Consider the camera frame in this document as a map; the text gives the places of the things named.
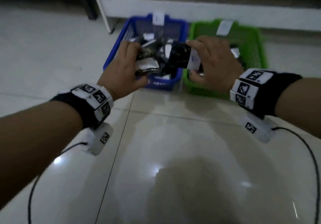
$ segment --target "blue basket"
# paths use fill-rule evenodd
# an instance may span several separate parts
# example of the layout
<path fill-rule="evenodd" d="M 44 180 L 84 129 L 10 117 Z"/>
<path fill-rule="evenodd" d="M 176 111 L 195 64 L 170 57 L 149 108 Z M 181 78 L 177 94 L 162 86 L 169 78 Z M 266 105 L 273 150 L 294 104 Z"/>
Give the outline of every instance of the blue basket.
<path fill-rule="evenodd" d="M 168 15 L 165 15 L 165 24 L 164 26 L 155 26 L 152 24 L 153 15 L 148 14 L 146 17 L 131 17 L 129 18 L 122 31 L 120 32 L 114 47 L 112 48 L 105 64 L 104 70 L 114 59 L 120 42 L 122 40 L 129 40 L 130 38 L 142 35 L 143 33 L 160 33 L 163 32 L 164 37 L 174 39 L 177 41 L 185 41 L 187 38 L 188 24 L 181 19 L 170 19 Z M 146 88 L 151 89 L 160 89 L 160 90 L 169 90 L 171 91 L 181 77 L 182 77 L 182 68 L 178 68 L 176 76 L 171 80 L 158 79 L 154 75 L 148 76 L 148 84 Z"/>

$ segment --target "wristband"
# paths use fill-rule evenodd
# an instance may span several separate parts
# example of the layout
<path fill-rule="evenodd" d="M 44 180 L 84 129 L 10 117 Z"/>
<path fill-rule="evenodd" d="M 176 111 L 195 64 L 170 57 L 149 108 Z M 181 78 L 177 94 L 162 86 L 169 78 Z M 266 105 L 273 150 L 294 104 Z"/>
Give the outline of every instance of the wristband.
<path fill-rule="evenodd" d="M 275 116 L 275 106 L 282 92 L 301 78 L 294 73 L 251 68 L 235 80 L 230 99 L 261 119 L 265 115 Z"/>
<path fill-rule="evenodd" d="M 110 114 L 113 99 L 103 86 L 80 84 L 64 89 L 51 100 L 69 104 L 81 116 L 83 129 L 97 128 Z"/>

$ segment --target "hand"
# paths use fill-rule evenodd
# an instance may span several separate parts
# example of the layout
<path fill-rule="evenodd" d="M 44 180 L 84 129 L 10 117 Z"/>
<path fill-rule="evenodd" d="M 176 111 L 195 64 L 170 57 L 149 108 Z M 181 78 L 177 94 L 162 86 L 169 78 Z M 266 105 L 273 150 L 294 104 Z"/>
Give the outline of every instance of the hand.
<path fill-rule="evenodd" d="M 204 70 L 204 76 L 191 71 L 190 79 L 211 90 L 229 93 L 235 80 L 244 71 L 232 54 L 228 40 L 199 36 L 197 39 L 188 41 L 187 45 L 197 51 Z"/>
<path fill-rule="evenodd" d="M 138 90 L 148 83 L 143 76 L 136 80 L 136 57 L 140 44 L 127 40 L 120 43 L 117 57 L 106 67 L 97 84 L 104 86 L 113 100 L 118 100 Z"/>

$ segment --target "plastic basket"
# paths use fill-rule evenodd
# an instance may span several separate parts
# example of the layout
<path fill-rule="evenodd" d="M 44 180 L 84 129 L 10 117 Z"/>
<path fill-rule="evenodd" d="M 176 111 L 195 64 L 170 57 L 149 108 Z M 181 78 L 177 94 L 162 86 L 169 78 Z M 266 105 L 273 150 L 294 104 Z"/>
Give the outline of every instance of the plastic basket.
<path fill-rule="evenodd" d="M 221 19 L 216 19 L 213 22 L 195 22 L 191 24 L 189 30 L 189 39 L 195 39 L 201 35 L 215 36 Z M 267 68 L 261 33 L 258 28 L 251 26 L 242 26 L 238 22 L 234 22 L 229 34 L 224 37 L 231 44 L 236 44 L 239 47 L 240 54 L 246 64 L 246 68 Z M 188 78 L 188 70 L 183 71 L 183 81 L 186 91 L 190 94 L 216 97 L 220 99 L 229 99 L 228 94 L 219 93 L 208 90 L 202 85 L 190 81 Z"/>
<path fill-rule="evenodd" d="M 131 17 L 126 21 L 103 66 L 104 70 L 114 59 L 122 40 L 129 40 L 130 38 L 142 35 L 143 33 L 163 33 L 164 37 L 166 38 L 171 38 L 177 41 L 186 40 L 188 24 L 184 20 L 171 19 L 168 15 L 165 15 L 164 26 L 155 26 L 152 23 L 152 18 L 152 14 L 148 14 L 146 17 Z M 149 75 L 146 88 L 170 91 L 173 89 L 175 83 L 181 79 L 182 72 L 183 69 L 177 69 L 176 76 L 171 80 L 157 79 L 154 75 Z"/>

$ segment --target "green basket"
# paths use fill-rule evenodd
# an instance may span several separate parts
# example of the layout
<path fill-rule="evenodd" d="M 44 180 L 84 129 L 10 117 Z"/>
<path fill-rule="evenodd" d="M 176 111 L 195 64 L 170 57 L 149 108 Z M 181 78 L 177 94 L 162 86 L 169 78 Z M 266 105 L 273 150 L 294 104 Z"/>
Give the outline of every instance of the green basket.
<path fill-rule="evenodd" d="M 195 22 L 191 24 L 189 30 L 189 39 L 195 39 L 201 35 L 215 36 L 221 19 L 215 19 L 213 22 Z M 239 25 L 234 22 L 229 34 L 224 37 L 231 44 L 238 45 L 240 54 L 246 64 L 246 68 L 267 68 L 262 38 L 258 28 Z M 230 99 L 230 95 L 208 90 L 204 86 L 194 83 L 188 78 L 188 70 L 183 71 L 183 81 L 186 92 L 194 95 L 216 97 L 220 99 Z"/>

